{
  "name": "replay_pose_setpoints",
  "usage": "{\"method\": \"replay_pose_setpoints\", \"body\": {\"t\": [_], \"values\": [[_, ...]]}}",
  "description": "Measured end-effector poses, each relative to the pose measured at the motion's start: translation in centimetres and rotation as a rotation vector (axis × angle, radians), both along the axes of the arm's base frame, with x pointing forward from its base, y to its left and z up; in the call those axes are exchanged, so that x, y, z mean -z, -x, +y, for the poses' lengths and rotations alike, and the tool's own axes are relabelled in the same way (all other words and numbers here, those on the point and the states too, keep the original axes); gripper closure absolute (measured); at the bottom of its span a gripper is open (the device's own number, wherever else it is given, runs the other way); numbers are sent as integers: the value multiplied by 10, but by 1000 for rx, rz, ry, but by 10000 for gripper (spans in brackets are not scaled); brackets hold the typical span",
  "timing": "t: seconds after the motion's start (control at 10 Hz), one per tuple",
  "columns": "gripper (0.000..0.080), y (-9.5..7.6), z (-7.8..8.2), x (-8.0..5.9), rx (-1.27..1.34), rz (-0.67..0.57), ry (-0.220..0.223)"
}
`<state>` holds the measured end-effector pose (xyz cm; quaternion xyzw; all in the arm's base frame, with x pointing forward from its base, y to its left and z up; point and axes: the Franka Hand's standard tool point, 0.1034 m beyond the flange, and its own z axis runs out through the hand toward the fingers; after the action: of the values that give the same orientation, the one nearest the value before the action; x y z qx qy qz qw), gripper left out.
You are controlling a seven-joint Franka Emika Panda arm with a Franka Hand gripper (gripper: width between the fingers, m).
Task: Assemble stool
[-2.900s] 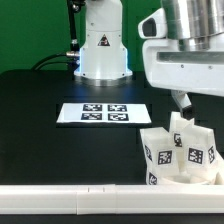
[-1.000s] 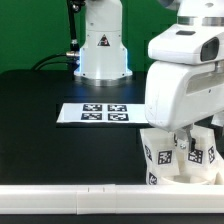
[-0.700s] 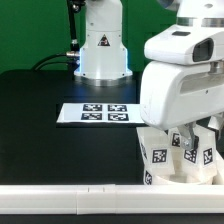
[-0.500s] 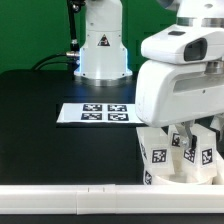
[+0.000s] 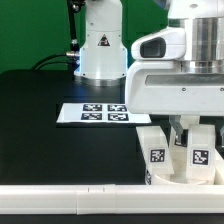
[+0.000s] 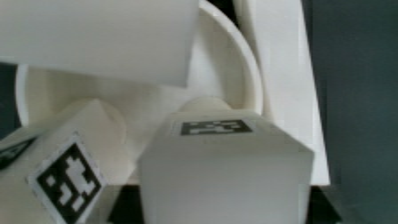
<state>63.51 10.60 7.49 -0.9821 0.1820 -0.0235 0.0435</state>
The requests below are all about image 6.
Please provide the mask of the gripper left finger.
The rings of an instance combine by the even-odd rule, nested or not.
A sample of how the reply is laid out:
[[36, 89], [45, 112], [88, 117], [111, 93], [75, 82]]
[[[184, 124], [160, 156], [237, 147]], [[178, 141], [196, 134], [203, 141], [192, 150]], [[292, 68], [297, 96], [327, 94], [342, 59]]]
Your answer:
[[128, 184], [112, 187], [107, 222], [111, 224], [146, 224], [141, 187], [137, 185]]

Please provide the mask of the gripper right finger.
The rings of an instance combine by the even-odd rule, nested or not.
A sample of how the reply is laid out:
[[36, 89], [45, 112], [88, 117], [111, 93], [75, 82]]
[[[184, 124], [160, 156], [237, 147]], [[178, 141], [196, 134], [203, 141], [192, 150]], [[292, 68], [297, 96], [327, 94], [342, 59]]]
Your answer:
[[311, 187], [308, 224], [347, 224], [340, 194], [329, 186]]

